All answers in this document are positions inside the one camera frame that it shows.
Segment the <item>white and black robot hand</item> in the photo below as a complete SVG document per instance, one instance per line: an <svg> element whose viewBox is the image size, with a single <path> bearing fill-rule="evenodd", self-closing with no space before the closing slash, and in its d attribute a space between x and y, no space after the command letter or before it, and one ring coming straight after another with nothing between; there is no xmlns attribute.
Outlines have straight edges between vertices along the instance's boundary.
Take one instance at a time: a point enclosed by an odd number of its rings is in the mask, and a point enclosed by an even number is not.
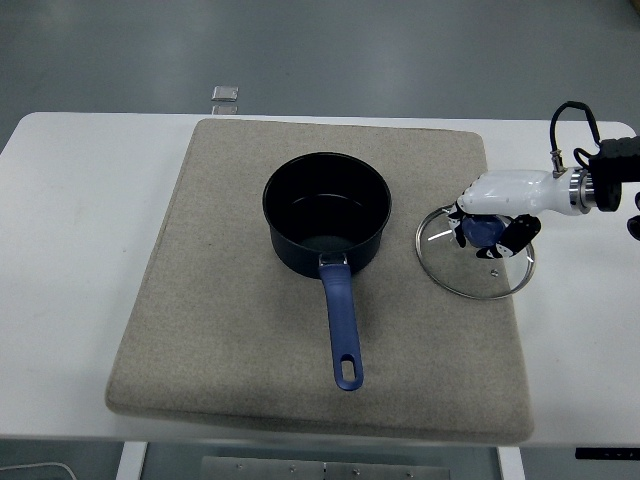
<svg viewBox="0 0 640 480"><path fill-rule="evenodd" d="M458 197L448 213L459 245L472 245L481 259L512 257L540 232L537 215L555 211L578 215L569 192L571 175L555 178L538 170L495 170L482 174Z"/></svg>

